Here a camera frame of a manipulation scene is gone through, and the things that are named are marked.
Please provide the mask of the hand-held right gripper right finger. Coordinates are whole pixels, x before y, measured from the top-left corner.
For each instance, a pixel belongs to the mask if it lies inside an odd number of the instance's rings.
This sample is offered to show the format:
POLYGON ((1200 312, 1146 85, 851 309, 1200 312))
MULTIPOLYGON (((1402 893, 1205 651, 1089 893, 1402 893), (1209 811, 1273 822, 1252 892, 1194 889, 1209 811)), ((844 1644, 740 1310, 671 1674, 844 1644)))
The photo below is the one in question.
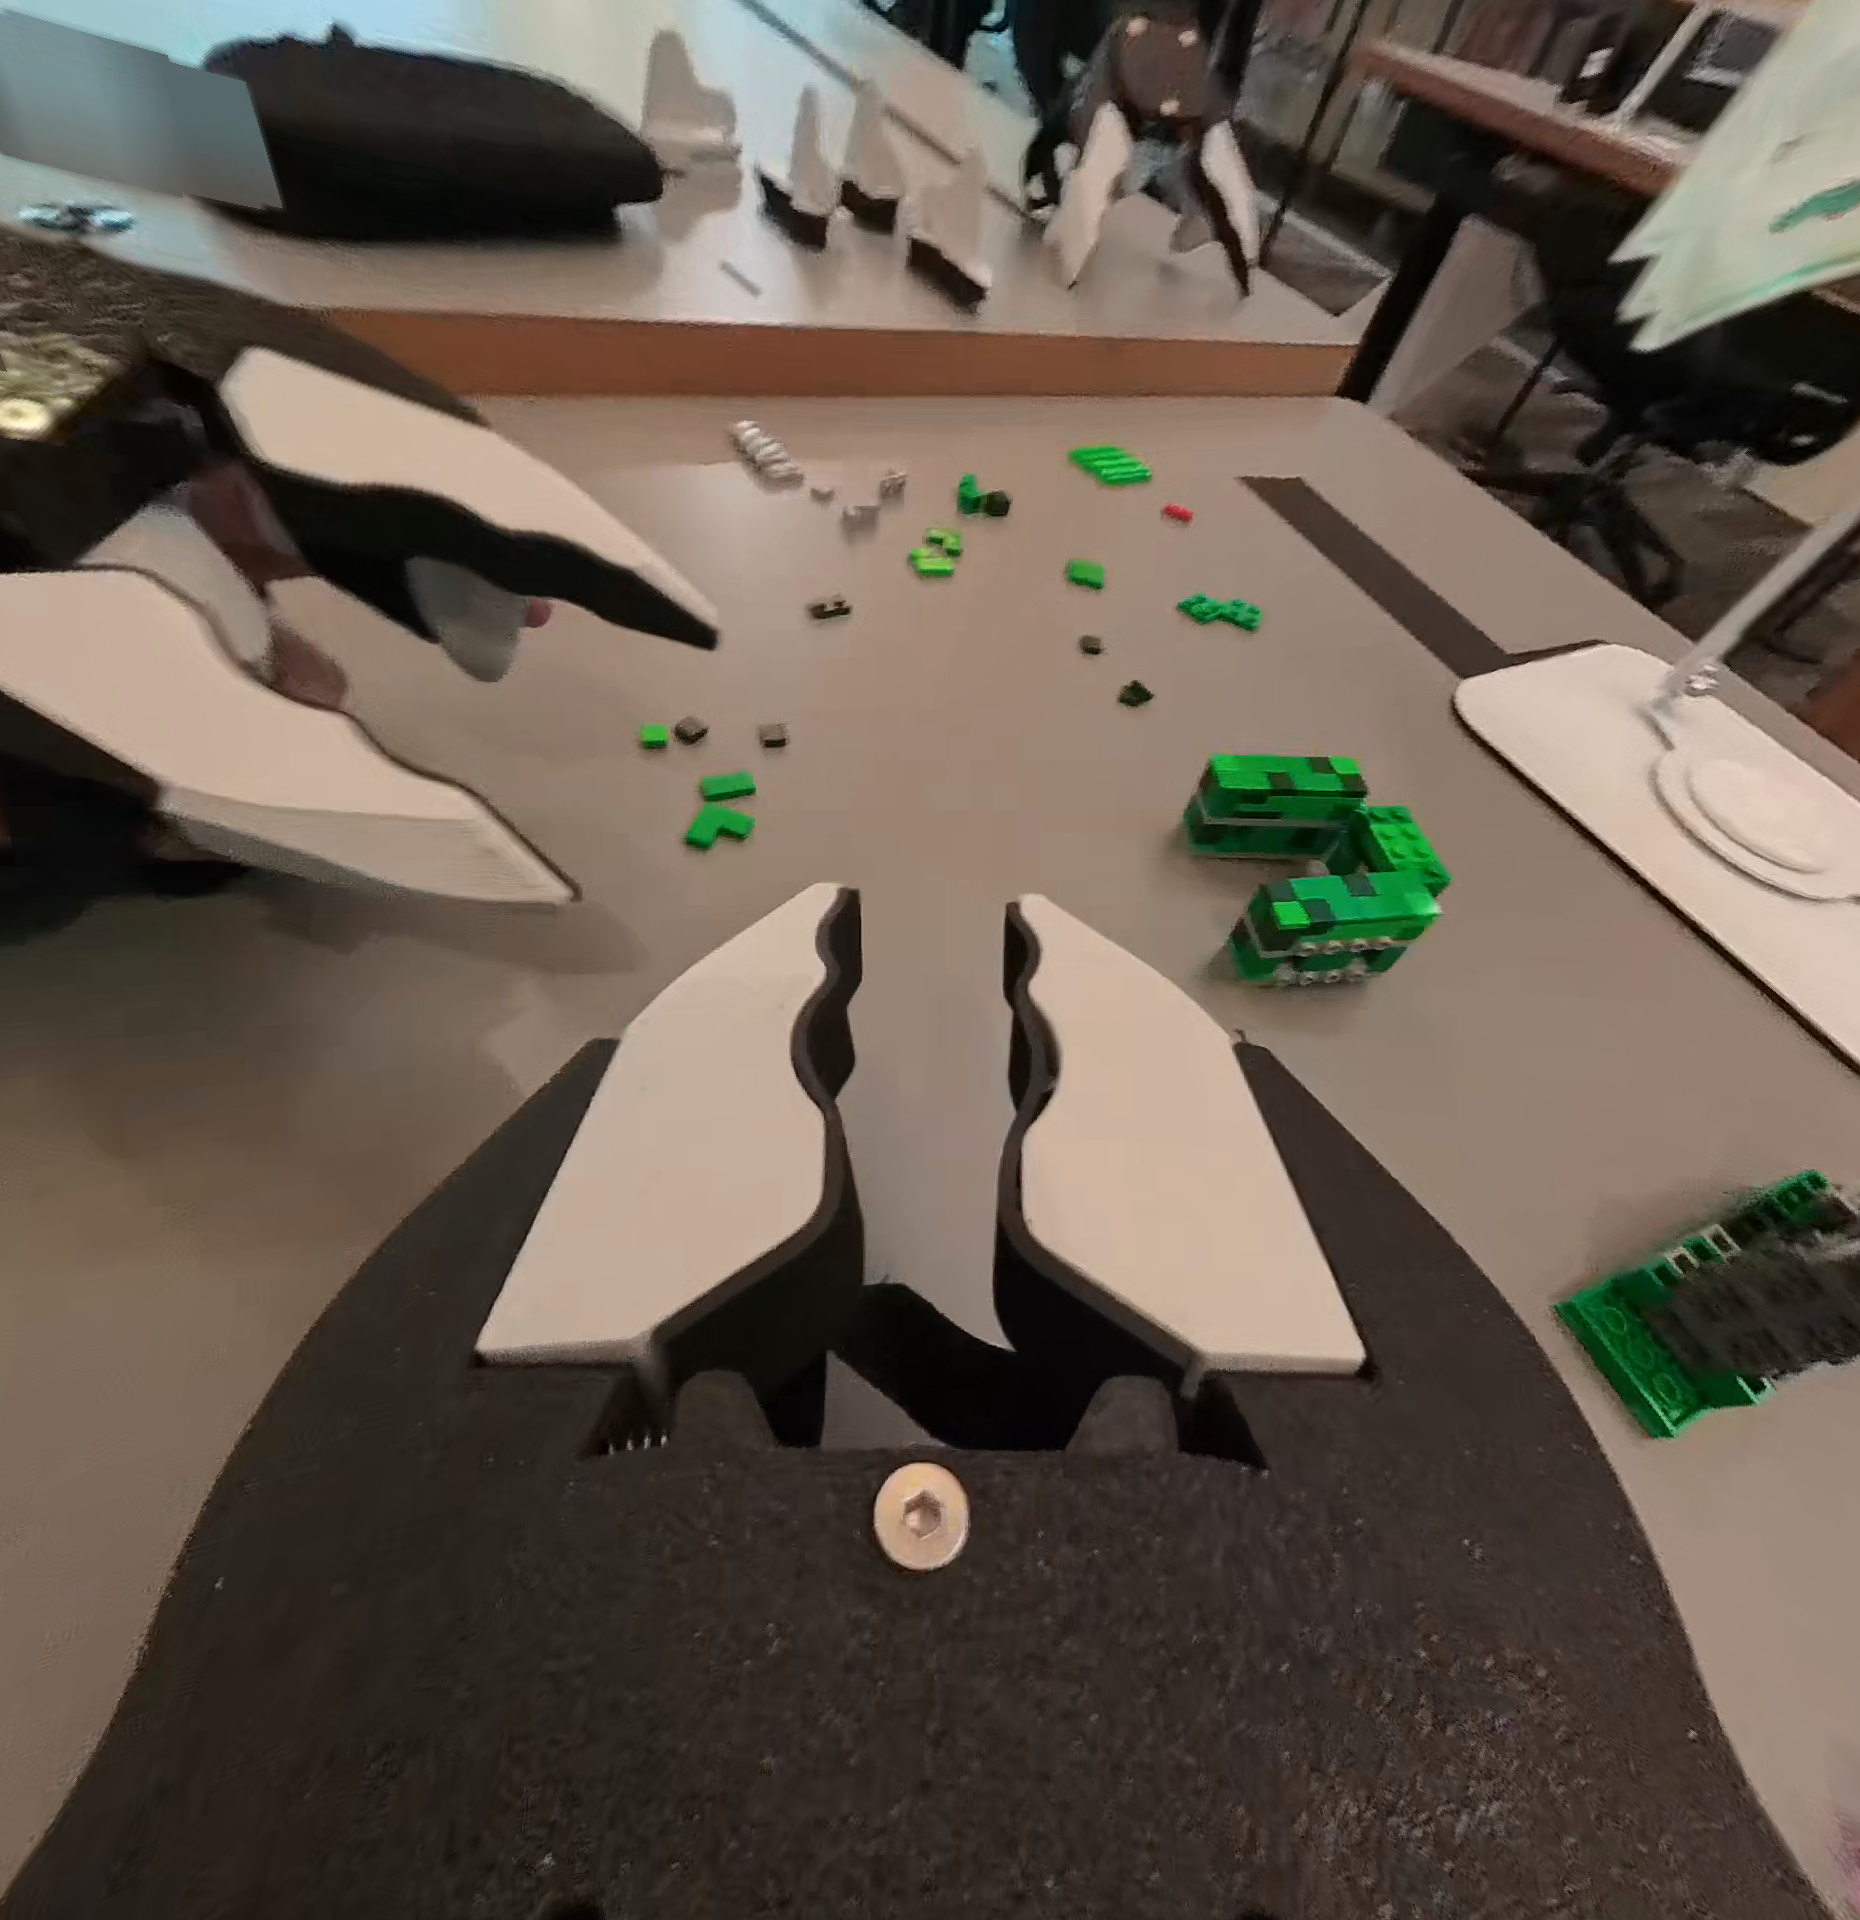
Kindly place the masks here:
POLYGON ((1365 1337, 1248 1046, 1036 892, 1005 907, 1005 999, 992 1307, 1008 1343, 1189 1399, 1221 1378, 1361 1378, 1365 1337))

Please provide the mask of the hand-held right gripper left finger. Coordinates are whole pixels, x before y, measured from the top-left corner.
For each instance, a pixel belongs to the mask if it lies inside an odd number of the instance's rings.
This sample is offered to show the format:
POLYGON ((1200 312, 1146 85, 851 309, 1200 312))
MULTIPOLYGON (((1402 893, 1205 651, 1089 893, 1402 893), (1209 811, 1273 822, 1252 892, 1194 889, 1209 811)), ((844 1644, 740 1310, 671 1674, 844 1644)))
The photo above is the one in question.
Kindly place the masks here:
POLYGON ((810 884, 630 1020, 476 1333, 483 1364, 807 1365, 862 1274, 817 1259, 849 1197, 862 930, 856 887, 810 884))

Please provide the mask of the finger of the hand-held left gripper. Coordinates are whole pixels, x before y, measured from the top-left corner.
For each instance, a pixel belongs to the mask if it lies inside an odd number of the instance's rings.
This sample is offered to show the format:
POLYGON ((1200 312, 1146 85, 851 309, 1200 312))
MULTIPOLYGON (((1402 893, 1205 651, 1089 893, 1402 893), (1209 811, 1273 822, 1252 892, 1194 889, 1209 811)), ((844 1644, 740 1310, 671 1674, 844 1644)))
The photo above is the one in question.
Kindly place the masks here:
POLYGON ((720 612, 571 475, 480 419, 247 347, 217 387, 230 452, 322 581, 494 683, 537 603, 698 651, 720 612))
POLYGON ((147 572, 0 572, 0 755, 126 794, 200 852, 430 900, 567 905, 579 886, 483 795, 295 701, 147 572))

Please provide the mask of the grey desk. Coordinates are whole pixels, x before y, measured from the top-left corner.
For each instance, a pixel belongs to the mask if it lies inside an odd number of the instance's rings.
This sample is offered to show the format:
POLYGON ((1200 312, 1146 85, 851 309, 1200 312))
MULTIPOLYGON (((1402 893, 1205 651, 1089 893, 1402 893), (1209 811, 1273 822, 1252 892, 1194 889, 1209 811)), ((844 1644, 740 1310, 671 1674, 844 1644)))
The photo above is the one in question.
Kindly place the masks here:
POLYGON ((256 886, 0 947, 0 1915, 1828 1915, 1860 1361, 1658 1444, 1553 1303, 1747 1188, 1860 1182, 1860 1073, 1240 477, 1507 655, 1677 640, 1330 402, 742 410, 900 464, 902 511, 851 544, 705 413, 501 407, 718 602, 712 655, 564 614, 478 690, 290 599, 580 905, 256 886), (932 526, 965 553, 919 580, 932 526), (1273 870, 1189 849, 1212 755, 1359 759, 1449 867, 1437 926, 1368 981, 1243 979, 1273 870), (734 772, 751 837, 688 846, 734 772), (1005 918, 1042 893, 1252 1041, 1375 1376, 1244 1382, 1254 1463, 1113 1418, 961 1449, 969 1546, 913 1574, 870 1509, 920 1428, 853 1376, 829 1449, 753 1447, 722 1382, 638 1451, 612 1376, 476 1364, 596 1039, 819 881, 862 902, 875 1280, 999 1333, 1005 918))

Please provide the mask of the wooden-top desk black legs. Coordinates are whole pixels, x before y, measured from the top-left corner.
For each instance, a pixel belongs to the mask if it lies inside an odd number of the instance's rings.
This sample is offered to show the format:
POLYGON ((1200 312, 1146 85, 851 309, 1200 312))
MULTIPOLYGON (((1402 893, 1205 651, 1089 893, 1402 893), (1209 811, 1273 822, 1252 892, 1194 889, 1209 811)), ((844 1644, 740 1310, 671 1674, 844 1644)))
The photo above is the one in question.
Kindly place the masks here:
POLYGON ((1368 41, 1353 66, 1404 105, 1393 145, 1408 148, 1408 179, 1428 193, 1398 271, 1379 292, 1337 387, 1337 396, 1361 405, 1380 403, 1393 362, 1465 222, 1489 222, 1508 193, 1496 182, 1498 168, 1536 162, 1631 202, 1651 202, 1705 143, 1658 120, 1584 111, 1541 77, 1388 38, 1368 41))

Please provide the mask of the person's left hand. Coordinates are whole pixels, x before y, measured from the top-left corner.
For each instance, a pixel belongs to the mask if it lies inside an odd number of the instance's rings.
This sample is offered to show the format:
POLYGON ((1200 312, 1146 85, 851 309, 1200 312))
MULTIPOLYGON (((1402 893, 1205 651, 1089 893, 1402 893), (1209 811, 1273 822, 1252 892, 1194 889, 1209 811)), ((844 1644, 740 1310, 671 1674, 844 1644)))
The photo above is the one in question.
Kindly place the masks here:
POLYGON ((303 706, 342 709, 348 698, 342 663, 297 631, 274 607, 273 588, 311 578, 313 567, 269 494, 249 468, 236 461, 200 469, 185 494, 198 528, 264 606, 270 646, 256 674, 303 706))

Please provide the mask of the wooden-edged grey table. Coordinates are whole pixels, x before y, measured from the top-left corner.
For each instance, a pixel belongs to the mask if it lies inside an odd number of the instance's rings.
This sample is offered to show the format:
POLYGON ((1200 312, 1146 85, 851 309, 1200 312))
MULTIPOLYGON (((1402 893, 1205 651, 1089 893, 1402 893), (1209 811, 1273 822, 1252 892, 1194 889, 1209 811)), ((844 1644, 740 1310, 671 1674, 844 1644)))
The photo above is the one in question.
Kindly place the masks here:
POLYGON ((1329 398, 1350 326, 1271 271, 1243 295, 1225 252, 1173 252, 1174 218, 1118 202, 1076 284, 1016 202, 1030 116, 860 3, 22 3, 57 23, 197 62, 239 35, 320 35, 478 56, 595 94, 636 124, 649 46, 676 29, 731 94, 738 170, 698 168, 603 241, 353 247, 298 241, 206 206, 0 153, 0 223, 31 204, 115 202, 132 225, 97 252, 325 312, 467 396, 1329 398), (791 243, 759 163, 789 157, 800 96, 842 149, 860 79, 893 114, 915 195, 979 152, 991 293, 957 306, 910 270, 908 232, 836 227, 791 243))

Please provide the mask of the scattered small green bricks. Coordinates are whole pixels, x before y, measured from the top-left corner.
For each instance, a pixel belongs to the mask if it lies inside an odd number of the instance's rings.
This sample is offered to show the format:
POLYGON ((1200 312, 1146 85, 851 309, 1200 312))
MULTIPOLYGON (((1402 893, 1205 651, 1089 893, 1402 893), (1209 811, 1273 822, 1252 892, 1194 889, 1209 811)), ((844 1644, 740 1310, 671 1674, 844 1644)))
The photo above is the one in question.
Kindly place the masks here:
MULTIPOLYGON (((1104 487, 1135 487, 1148 483, 1154 469, 1130 447, 1120 444, 1078 444, 1069 450, 1073 468, 1086 472, 1104 487)), ((957 486, 957 507, 970 518, 1006 518, 1015 500, 1006 490, 983 487, 974 474, 963 474, 957 486)), ((967 533, 954 526, 932 526, 907 553, 907 566, 919 580, 954 578, 967 551, 967 533)), ((1108 585, 1108 566, 1089 555, 1073 555, 1063 567, 1063 580, 1081 591, 1102 591, 1108 585)), ((1176 602, 1176 612, 1202 624, 1226 624, 1244 634, 1263 625, 1263 607, 1257 602, 1190 591, 1176 602)), ((700 779, 700 807, 684 830, 684 843, 698 852, 718 842, 751 839, 756 820, 738 801, 756 795, 754 775, 746 772, 705 775, 700 779)))

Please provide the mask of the black bag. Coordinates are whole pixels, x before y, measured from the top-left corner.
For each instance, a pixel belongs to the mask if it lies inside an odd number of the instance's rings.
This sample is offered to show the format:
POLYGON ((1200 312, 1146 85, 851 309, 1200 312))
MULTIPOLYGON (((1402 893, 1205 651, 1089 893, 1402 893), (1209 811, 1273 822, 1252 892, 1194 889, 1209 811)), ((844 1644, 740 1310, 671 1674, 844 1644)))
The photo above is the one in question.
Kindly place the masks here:
POLYGON ((283 235, 342 243, 615 233, 653 206, 653 145, 552 76, 326 35, 228 40, 202 70, 249 88, 277 206, 213 208, 283 235))

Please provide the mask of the large green brick build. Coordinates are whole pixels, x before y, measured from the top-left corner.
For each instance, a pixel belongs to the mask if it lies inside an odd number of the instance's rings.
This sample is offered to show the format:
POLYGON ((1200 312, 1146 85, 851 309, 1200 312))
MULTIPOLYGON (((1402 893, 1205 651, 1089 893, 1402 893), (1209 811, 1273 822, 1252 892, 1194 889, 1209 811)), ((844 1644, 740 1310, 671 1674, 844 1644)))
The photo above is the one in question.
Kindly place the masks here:
POLYGON ((1217 754, 1183 807, 1200 857, 1273 870, 1230 926, 1233 970, 1267 990, 1368 984, 1443 918, 1447 861, 1418 817, 1330 754, 1217 754))

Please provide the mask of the white wedge part black base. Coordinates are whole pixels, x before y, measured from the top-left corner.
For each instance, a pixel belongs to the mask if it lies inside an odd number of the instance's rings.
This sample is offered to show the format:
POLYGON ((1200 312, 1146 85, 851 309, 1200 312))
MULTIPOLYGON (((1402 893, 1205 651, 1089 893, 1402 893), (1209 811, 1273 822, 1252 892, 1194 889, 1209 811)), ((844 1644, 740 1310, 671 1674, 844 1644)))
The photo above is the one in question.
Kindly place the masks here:
POLYGON ((920 191, 910 218, 907 270, 965 313, 983 307, 994 288, 985 247, 988 187, 987 155, 972 145, 949 178, 920 191))
POLYGON ((841 165, 841 206, 868 232, 898 229, 908 197, 900 149, 893 137, 889 104, 875 77, 854 89, 854 105, 841 165))
POLYGON ((791 152, 783 168, 756 170, 764 218, 802 252, 827 250, 842 209, 842 178, 823 141, 823 96, 817 84, 798 89, 791 152))

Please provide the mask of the green plate with grey bricks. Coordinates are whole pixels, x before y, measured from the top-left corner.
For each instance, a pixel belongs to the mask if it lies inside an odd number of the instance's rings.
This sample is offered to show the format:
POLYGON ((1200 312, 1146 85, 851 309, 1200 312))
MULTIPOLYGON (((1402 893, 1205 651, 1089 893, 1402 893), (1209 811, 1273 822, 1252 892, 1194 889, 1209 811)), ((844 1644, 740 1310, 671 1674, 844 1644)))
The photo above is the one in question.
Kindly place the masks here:
POLYGON ((1651 1438, 1860 1361, 1860 1183, 1751 1188, 1555 1313, 1651 1438))

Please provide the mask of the white stand with flat base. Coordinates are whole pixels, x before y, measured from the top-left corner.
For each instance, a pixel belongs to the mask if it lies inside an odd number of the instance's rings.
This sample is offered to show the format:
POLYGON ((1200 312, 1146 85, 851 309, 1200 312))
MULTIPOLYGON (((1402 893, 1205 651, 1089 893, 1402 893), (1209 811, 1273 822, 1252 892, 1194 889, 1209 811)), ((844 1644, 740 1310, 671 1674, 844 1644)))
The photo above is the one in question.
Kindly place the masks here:
POLYGON ((1721 693, 1733 653, 1860 559, 1860 494, 1666 663, 1618 642, 1473 676, 1465 727, 1860 1073, 1860 797, 1721 693))

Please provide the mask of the idle black and white gripper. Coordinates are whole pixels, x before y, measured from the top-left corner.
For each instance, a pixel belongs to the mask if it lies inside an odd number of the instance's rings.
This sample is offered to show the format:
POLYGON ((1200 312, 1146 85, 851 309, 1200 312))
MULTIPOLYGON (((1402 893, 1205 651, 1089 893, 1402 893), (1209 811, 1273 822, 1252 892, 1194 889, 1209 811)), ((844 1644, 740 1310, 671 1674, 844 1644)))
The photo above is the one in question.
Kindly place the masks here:
POLYGON ((1022 191, 1066 286, 1086 274, 1118 200, 1160 187, 1179 218, 1171 247, 1219 246, 1237 292, 1252 293, 1261 206, 1221 33, 1202 3, 1123 3, 1045 108, 1022 191))

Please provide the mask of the black office chair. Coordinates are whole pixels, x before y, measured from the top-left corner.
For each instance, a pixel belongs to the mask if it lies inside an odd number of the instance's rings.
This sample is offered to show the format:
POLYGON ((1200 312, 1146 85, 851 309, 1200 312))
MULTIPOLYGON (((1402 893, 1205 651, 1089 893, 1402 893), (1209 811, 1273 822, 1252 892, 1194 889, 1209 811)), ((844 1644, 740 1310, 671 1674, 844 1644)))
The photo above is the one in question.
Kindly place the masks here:
POLYGON ((1860 322, 1822 295, 1860 275, 1860 134, 1688 168, 1638 220, 1572 187, 1534 247, 1551 341, 1598 423, 1568 465, 1489 450, 1466 474, 1661 612, 1687 563, 1635 498, 1649 454, 1802 468, 1860 423, 1860 322))

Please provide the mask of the printed instruction sheet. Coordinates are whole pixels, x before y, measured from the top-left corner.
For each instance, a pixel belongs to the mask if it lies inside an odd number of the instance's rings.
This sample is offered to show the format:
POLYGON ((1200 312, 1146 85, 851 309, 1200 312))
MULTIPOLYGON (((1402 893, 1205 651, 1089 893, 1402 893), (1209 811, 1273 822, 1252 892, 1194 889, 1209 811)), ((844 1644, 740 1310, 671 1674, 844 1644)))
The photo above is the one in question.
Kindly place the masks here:
POLYGON ((1860 2, 1817 2, 1614 247, 1640 353, 1860 275, 1860 2))

